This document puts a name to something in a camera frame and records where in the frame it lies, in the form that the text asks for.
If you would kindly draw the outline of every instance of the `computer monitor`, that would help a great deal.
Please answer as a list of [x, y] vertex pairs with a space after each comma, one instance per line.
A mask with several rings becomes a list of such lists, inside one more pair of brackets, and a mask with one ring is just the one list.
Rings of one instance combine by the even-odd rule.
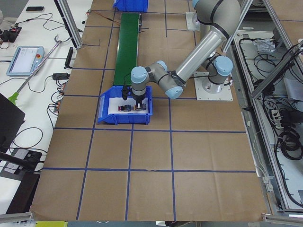
[[6, 153], [24, 117], [25, 113], [0, 93], [0, 152]]

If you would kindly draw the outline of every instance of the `blue bin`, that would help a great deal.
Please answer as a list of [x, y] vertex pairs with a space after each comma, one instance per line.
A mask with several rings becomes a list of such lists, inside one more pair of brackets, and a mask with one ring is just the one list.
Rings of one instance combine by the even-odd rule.
[[151, 86], [146, 87], [146, 95], [148, 98], [148, 113], [111, 113], [108, 114], [108, 106], [110, 98], [122, 97], [123, 86], [113, 86], [101, 95], [98, 123], [105, 121], [110, 124], [121, 124], [121, 123], [145, 123], [150, 122], [150, 117], [152, 116], [152, 91]]
[[115, 0], [113, 7], [117, 7], [120, 11], [145, 13], [148, 8], [148, 0]]

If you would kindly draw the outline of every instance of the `robotic arm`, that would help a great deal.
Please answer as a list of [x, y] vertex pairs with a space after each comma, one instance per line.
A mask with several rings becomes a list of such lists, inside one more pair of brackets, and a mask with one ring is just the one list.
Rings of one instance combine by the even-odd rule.
[[[178, 98], [189, 77], [235, 32], [241, 13], [238, 0], [193, 0], [193, 7], [197, 12], [198, 21], [209, 26], [209, 31], [175, 71], [168, 71], [163, 61], [154, 62], [147, 67], [133, 68], [132, 96], [137, 107], [142, 105], [146, 84], [149, 82], [157, 83], [169, 98]], [[231, 61], [228, 60], [219, 61], [220, 65], [227, 65], [227, 69], [213, 64], [217, 72], [217, 76], [212, 77], [214, 84], [224, 83], [225, 77], [230, 74]]]

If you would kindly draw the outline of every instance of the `tablet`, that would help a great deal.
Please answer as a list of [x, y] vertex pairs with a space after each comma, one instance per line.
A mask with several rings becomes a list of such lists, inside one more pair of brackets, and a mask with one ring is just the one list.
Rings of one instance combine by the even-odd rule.
[[8, 76], [29, 76], [42, 61], [42, 46], [19, 46], [6, 72]]

